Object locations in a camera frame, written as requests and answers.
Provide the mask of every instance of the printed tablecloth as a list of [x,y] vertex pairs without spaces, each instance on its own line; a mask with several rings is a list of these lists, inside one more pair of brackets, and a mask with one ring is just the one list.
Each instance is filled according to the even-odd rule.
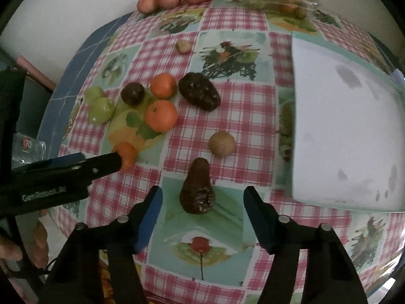
[[[404,246],[404,214],[330,209],[284,196],[290,179],[294,129],[291,31],[323,37],[386,70],[367,32],[323,10],[318,10],[311,21],[296,20],[247,10],[238,0],[179,6],[148,17],[135,12],[114,30],[103,41],[78,95],[64,98],[75,102],[69,118],[59,120],[67,124],[59,156],[77,151],[87,157],[108,153],[115,138],[131,131],[139,136],[134,141],[143,141],[143,150],[130,172],[98,179],[89,187],[88,199],[54,210],[65,235],[78,221],[90,227],[110,223],[141,202],[153,185],[159,185],[164,193],[159,219],[149,246],[134,257],[150,300],[255,303],[272,257],[256,242],[243,208],[243,190],[254,185],[279,214],[303,225],[331,224],[366,290],[392,269]],[[179,39],[192,44],[191,53],[176,52],[174,45]],[[177,80],[187,72],[207,75],[221,96],[220,107],[205,112],[190,106],[178,93],[173,102],[179,119],[167,134],[145,130],[142,113],[152,100],[137,110],[121,112],[108,124],[88,122],[89,107],[83,99],[87,88],[98,85],[117,102],[125,85],[148,85],[162,72]],[[42,132],[49,118],[44,119]],[[236,153],[225,159],[213,157],[208,150],[209,138],[219,130],[230,132],[237,144]],[[210,162],[217,198],[213,211],[201,216],[185,213],[179,204],[188,167],[197,157]],[[200,255],[190,246],[196,236],[208,239],[211,247],[202,268]],[[303,251],[292,303],[300,302],[306,257]],[[108,283],[106,265],[104,272]],[[111,302],[112,298],[107,296],[106,300]]]

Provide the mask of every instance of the pink tube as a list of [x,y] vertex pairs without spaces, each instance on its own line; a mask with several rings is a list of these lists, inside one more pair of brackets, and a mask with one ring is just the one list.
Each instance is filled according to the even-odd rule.
[[26,70],[33,79],[37,80],[46,88],[51,91],[55,90],[56,84],[45,76],[45,74],[43,74],[38,68],[32,65],[24,56],[19,55],[17,57],[17,65]]

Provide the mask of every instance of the silver bolt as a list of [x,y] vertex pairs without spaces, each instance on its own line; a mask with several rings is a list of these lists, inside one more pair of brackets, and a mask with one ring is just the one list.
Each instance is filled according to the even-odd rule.
[[322,223],[321,228],[324,231],[330,231],[332,229],[332,227],[328,223]]
[[121,224],[126,223],[129,221],[129,217],[127,215],[118,216],[117,221]]
[[287,215],[280,215],[279,221],[281,223],[287,224],[290,221],[290,217],[288,217]]
[[75,226],[75,229],[80,231],[80,230],[83,230],[85,227],[87,227],[87,225],[85,223],[77,223]]

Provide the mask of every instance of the tangerine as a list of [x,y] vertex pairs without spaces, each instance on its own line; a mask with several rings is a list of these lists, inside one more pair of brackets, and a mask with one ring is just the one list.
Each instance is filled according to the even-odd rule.
[[168,100],[157,100],[145,111],[145,123],[155,132],[168,132],[177,122],[176,106]]
[[128,171],[134,166],[138,154],[132,144],[120,142],[114,146],[113,152],[117,152],[121,157],[122,165],[120,171]]
[[169,73],[156,75],[151,82],[151,93],[159,99],[167,99],[176,92],[176,79]]

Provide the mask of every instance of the white wall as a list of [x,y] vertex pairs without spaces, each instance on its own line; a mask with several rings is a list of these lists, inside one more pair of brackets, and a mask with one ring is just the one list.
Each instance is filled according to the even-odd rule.
[[[25,0],[0,37],[12,57],[24,55],[58,82],[84,40],[107,22],[131,12],[137,0]],[[404,36],[379,0],[321,0],[399,54]]]

